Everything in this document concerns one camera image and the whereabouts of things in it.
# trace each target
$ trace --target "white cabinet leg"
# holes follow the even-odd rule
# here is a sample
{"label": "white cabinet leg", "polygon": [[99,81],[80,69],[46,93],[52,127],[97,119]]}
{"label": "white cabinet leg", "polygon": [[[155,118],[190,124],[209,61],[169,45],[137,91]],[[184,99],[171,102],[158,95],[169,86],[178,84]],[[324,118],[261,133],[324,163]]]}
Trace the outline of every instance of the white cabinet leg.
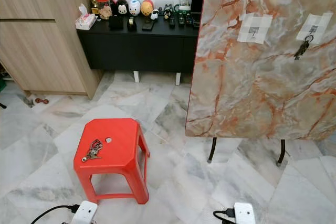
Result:
{"label": "white cabinet leg", "polygon": [[180,85],[181,73],[176,73],[176,85]]}
{"label": "white cabinet leg", "polygon": [[136,83],[139,83],[140,82],[140,79],[139,79],[139,71],[133,71],[134,73],[134,80]]}

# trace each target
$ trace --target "stool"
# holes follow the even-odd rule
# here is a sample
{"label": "stool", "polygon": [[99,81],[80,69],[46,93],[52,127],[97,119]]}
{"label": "stool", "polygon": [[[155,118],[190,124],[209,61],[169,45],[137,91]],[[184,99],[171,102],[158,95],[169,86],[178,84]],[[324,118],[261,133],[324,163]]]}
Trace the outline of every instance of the stool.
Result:
{"label": "stool", "polygon": [[[86,156],[92,142],[96,139],[103,145],[97,154],[101,158],[83,162],[82,158]],[[138,146],[145,153],[144,176],[138,163]],[[85,125],[73,159],[73,168],[89,201],[98,203],[100,199],[134,197],[139,204],[145,204],[149,198],[146,186],[146,167],[149,156],[150,152],[137,121],[131,118],[94,119]],[[132,193],[96,195],[91,183],[92,174],[106,173],[124,175]]]}

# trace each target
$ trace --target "jar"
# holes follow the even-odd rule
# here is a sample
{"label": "jar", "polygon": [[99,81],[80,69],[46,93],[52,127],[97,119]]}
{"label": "jar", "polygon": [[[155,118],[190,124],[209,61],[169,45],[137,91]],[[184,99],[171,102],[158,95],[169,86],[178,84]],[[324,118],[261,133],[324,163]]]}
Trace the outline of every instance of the jar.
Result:
{"label": "jar", "polygon": [[109,19],[112,16],[110,0],[97,0],[99,16],[102,19]]}

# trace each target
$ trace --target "black tv console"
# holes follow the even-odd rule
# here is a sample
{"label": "black tv console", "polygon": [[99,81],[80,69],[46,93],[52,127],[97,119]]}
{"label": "black tv console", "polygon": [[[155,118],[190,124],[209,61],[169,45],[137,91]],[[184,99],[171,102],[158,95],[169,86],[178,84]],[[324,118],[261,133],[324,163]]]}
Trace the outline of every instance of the black tv console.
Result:
{"label": "black tv console", "polygon": [[147,18],[137,16],[137,31],[128,31],[127,19],[120,30],[110,30],[106,20],[96,21],[90,30],[77,30],[91,69],[193,72],[197,28],[170,28],[159,16],[151,31],[142,31]]}

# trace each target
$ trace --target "tissue box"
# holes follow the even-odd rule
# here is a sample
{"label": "tissue box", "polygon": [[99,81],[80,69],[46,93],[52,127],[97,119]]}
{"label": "tissue box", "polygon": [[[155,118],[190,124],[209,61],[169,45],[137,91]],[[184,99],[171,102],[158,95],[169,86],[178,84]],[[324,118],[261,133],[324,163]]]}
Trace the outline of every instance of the tissue box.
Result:
{"label": "tissue box", "polygon": [[90,30],[91,26],[95,23],[95,21],[95,14],[87,13],[85,15],[82,15],[76,20],[76,29]]}

